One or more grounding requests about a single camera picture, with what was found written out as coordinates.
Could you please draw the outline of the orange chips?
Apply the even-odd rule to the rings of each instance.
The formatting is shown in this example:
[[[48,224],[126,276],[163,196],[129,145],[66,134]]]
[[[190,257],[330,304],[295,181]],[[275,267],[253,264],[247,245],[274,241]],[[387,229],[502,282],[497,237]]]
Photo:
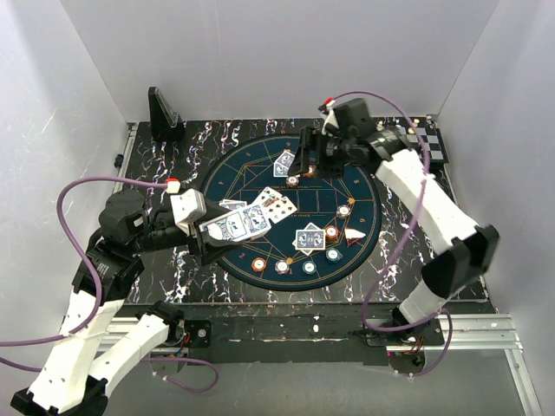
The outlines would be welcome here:
[[[308,172],[305,172],[303,176],[305,178],[313,178],[315,174],[316,168],[314,166],[309,166]]]
[[[335,242],[340,237],[340,232],[334,225],[328,225],[324,232],[327,242]]]

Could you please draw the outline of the blue white chips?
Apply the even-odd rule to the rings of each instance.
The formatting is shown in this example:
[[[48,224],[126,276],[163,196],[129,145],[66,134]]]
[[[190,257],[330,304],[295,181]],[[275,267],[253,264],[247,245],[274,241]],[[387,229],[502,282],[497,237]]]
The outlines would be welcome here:
[[[300,178],[298,176],[290,176],[286,179],[286,185],[290,188],[297,188],[300,183]]]
[[[336,216],[338,218],[347,218],[350,216],[351,209],[348,205],[340,205],[337,207]]]

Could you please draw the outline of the blue playing card box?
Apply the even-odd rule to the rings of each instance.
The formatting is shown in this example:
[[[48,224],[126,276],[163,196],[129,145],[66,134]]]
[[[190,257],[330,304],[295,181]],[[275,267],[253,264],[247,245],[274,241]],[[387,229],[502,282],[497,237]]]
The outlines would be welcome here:
[[[219,241],[242,241],[252,235],[239,212],[232,212],[205,222],[199,229]]]

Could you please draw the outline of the deck of playing cards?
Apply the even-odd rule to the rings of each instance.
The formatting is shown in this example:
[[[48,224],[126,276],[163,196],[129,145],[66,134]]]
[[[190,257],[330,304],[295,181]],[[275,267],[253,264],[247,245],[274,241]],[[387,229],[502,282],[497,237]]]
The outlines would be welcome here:
[[[247,205],[239,210],[239,214],[249,234],[257,234],[271,228],[271,222],[261,205]]]

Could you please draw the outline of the orange poker chip stack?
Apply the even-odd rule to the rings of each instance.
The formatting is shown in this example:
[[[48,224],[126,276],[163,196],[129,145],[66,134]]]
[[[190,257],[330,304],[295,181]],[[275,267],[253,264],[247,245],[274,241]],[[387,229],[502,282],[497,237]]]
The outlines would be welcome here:
[[[255,272],[262,272],[266,268],[267,262],[262,257],[256,257],[251,262],[251,268]]]

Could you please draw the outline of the blue white poker chip stack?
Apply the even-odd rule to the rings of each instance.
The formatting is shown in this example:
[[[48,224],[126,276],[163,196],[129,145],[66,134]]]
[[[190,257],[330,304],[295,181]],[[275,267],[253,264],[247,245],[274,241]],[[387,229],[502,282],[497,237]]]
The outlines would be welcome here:
[[[287,263],[286,260],[278,260],[275,264],[275,271],[279,275],[287,274],[290,270],[290,265]]]

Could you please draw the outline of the green chips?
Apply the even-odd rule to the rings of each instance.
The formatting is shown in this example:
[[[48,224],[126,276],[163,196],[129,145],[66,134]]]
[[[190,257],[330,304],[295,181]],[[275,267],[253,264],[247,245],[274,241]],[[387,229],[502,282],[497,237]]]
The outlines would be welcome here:
[[[325,252],[325,256],[326,256],[327,260],[332,262],[332,263],[339,262],[342,258],[341,252],[339,250],[337,250],[336,248],[327,249],[326,252]]]

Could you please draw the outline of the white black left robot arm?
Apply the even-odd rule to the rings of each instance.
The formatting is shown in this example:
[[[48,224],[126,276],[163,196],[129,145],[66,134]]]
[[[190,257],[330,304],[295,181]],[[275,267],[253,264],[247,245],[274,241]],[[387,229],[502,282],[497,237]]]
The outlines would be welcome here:
[[[238,247],[240,238],[206,227],[228,210],[193,189],[174,194],[167,208],[147,214],[136,190],[113,194],[99,216],[99,229],[72,282],[69,309],[49,358],[11,406],[23,415],[101,415],[121,380],[150,352],[173,347],[190,334],[186,316],[158,301],[108,351],[98,352],[115,314],[144,270],[144,252],[185,245],[202,264]]]

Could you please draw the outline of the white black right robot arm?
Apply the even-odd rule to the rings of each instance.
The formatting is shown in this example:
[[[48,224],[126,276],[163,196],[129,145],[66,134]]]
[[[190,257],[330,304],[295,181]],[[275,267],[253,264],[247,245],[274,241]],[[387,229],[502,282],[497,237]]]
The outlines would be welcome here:
[[[379,127],[370,115],[366,92],[352,92],[352,100],[330,97],[319,108],[320,129],[305,128],[289,175],[311,167],[317,178],[338,178],[346,165],[359,166],[387,186],[411,212],[411,227],[419,226],[435,256],[423,266],[421,280],[392,314],[392,325],[363,325],[393,333],[402,344],[416,342],[424,323],[490,267],[500,234],[492,225],[479,225],[441,189],[430,173],[430,151],[421,129],[405,113],[406,127]]]

